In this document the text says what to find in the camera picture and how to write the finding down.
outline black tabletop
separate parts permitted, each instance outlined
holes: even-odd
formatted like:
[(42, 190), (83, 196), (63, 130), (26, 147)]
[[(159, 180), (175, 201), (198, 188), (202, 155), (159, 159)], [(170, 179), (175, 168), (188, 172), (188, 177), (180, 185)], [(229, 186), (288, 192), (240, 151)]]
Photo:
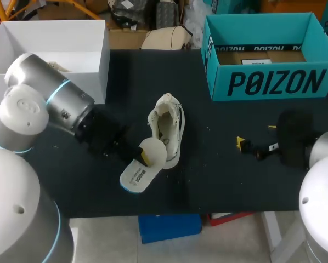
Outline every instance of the black tabletop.
[(196, 51), (112, 51), (106, 105), (132, 124), (134, 144), (151, 136), (147, 116), (170, 92), (183, 105), (186, 126), (179, 164), (161, 171), (141, 194), (119, 184), (120, 161), (94, 158), (85, 145), (48, 128), (26, 156), (63, 214), (71, 218), (136, 214), (280, 211), (298, 209), (305, 172), (284, 167), (277, 156), (257, 162), (236, 148), (236, 136), (270, 141), (267, 125), (288, 108), (314, 113), (315, 128), (328, 130), (328, 97), (213, 102)]

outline yellow frame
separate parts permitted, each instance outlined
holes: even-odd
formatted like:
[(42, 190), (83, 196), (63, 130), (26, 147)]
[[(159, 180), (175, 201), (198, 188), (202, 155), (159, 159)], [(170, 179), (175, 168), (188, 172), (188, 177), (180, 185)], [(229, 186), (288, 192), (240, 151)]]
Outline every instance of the yellow frame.
[[(101, 17), (99, 17), (96, 14), (92, 13), (90, 10), (83, 7), (79, 3), (75, 2), (74, 0), (46, 0), (46, 1), (47, 2), (64, 2), (64, 3), (68, 3), (68, 4), (73, 5), (74, 7), (79, 9), (80, 11), (84, 12), (85, 14), (89, 15), (93, 19), (96, 19), (96, 20), (101, 20), (102, 19)], [(26, 5), (22, 9), (20, 9), (14, 15), (10, 15), (13, 8), (14, 8), (14, 6), (15, 6), (15, 4), (16, 4), (16, 0), (10, 0), (9, 5), (7, 7), (7, 10), (4, 10), (2, 2), (0, 0), (0, 19), (1, 19), (2, 22), (9, 21), (9, 20), (13, 19), (14, 17), (16, 17), (17, 15), (19, 15), (20, 13), (24, 12), (27, 8), (29, 8), (30, 6), (32, 6), (35, 3), (36, 3), (36, 0), (31, 0), (31, 2), (28, 5)]]

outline white sneaker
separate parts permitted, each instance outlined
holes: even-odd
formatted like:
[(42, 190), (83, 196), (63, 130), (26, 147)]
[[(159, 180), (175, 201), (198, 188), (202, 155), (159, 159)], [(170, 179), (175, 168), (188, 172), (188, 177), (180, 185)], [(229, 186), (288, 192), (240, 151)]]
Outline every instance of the white sneaker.
[(153, 137), (165, 144), (167, 159), (164, 169), (173, 168), (180, 159), (181, 140), (185, 128), (185, 114), (180, 102), (170, 93), (164, 94), (148, 115), (148, 124)]
[(151, 166), (144, 166), (134, 159), (122, 172), (120, 185), (130, 193), (142, 193), (146, 190), (166, 161), (166, 149), (162, 141), (147, 138), (141, 142), (140, 147), (145, 151)]

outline insole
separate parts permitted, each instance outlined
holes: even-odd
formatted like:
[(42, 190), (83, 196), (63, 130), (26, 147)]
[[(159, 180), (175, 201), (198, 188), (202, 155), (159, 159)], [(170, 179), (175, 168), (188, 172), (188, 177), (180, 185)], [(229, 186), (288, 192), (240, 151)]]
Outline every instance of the insole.
[(165, 145), (160, 140), (147, 138), (141, 142), (140, 147), (145, 151), (151, 166), (146, 167), (134, 159), (122, 172), (120, 185), (131, 193), (146, 190), (166, 162)]
[(160, 140), (165, 144), (167, 160), (175, 157), (177, 151), (177, 134), (170, 112), (164, 113), (158, 118), (158, 129), (161, 135)]

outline white shoe box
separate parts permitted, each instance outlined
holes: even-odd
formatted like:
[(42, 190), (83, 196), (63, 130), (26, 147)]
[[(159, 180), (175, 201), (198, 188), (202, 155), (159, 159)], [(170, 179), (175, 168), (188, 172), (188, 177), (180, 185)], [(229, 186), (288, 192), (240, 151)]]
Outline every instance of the white shoe box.
[(105, 103), (109, 38), (104, 20), (10, 21), (0, 25), (0, 103), (4, 76), (23, 53), (34, 53), (70, 71), (63, 73), (96, 104)]

